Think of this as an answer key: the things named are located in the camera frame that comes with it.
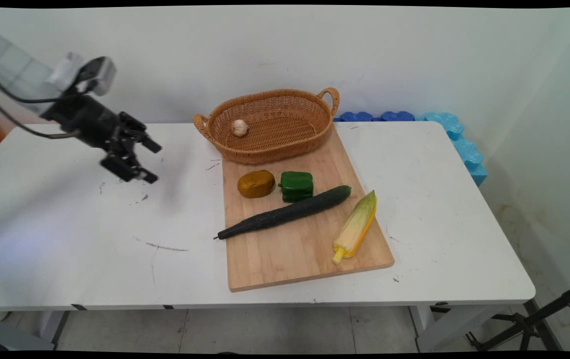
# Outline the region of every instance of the yellow corn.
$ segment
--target yellow corn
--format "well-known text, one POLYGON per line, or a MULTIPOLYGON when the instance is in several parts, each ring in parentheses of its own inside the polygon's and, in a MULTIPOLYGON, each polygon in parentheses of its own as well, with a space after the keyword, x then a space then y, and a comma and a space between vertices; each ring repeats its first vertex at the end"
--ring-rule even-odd
POLYGON ((336 253, 333 256, 333 263, 339 265, 342 261, 342 257, 349 258, 352 257, 360 243, 362 243, 367 230, 371 222, 373 222, 376 217, 376 205, 378 204, 378 198, 376 193, 371 191, 368 195, 365 195, 347 218, 347 222, 342 226, 340 233, 333 241, 333 250, 336 253))

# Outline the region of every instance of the basket handle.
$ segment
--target basket handle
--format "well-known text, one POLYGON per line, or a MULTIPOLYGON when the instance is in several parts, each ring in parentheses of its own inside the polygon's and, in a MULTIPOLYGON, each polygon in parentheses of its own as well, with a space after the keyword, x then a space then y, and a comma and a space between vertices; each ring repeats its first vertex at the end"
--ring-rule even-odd
POLYGON ((205 137, 208 141, 211 142, 211 136, 209 135, 207 127, 205 127, 208 121, 209 121, 208 118, 203 116, 202 114, 194 115, 194 126, 196 126, 196 129, 198 130, 198 132, 200 132, 201 135, 203 135, 203 137, 205 137))
POLYGON ((338 111, 338 105, 340 105, 340 95, 335 88, 326 88, 318 94, 318 97, 323 98, 324 94, 329 93, 331 95, 331 116, 334 116, 338 111))

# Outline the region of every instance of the robotic arm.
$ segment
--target robotic arm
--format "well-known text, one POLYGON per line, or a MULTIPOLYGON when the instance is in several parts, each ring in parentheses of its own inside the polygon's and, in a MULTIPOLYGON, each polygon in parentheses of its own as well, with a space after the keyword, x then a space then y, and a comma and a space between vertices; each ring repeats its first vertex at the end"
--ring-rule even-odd
POLYGON ((153 153, 161 146, 150 138, 141 121, 125 112, 114 114, 87 95, 105 95, 115 74, 109 57, 83 64, 72 52, 51 70, 0 35, 0 91, 41 118, 60 123, 67 137, 105 150, 101 166, 122 180, 153 183, 158 177, 141 166, 134 144, 141 143, 153 153))

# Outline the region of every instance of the white table surface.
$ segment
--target white table surface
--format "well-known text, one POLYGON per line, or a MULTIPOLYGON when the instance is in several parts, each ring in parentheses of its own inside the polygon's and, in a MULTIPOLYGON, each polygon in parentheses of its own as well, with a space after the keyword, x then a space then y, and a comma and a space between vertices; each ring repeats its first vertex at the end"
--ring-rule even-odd
POLYGON ((239 293, 227 286, 225 241, 212 240, 225 223, 221 156, 192 124, 149 125, 164 148, 136 151, 155 184, 119 182, 98 164, 104 152, 76 139, 13 130, 0 143, 0 311, 516 304, 535 295, 440 125, 337 129, 365 192, 376 190, 396 263, 239 293))

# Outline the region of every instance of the fake vegetable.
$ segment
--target fake vegetable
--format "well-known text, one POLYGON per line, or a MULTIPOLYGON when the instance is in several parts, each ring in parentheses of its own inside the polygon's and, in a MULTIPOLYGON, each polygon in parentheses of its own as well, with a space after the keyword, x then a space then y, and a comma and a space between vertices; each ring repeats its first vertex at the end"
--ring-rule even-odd
POLYGON ((276 179, 266 170, 253 171, 238 179, 238 191, 247 198, 264 197, 271 193, 276 179))
POLYGON ((376 217, 377 204, 378 198, 374 191, 358 201, 349 218, 347 218, 347 222, 333 241, 333 250, 336 254, 332 261, 335 265, 340 264, 342 257, 349 258, 356 253, 365 234, 367 234, 367 230, 369 230, 371 222, 376 217))
POLYGON ((314 195, 314 178, 311 173, 283 172, 278 186, 283 191, 283 202, 298 202, 314 195))
POLYGON ((238 137, 243 137, 247 133, 249 126, 243 120, 235 120, 232 123, 232 133, 238 137))
POLYGON ((221 230, 214 239, 228 239, 253 230, 271 228, 298 218, 303 218, 336 206, 346 200, 349 195, 351 195, 350 186, 338 186, 314 197, 290 204, 289 206, 251 216, 230 228, 221 230))

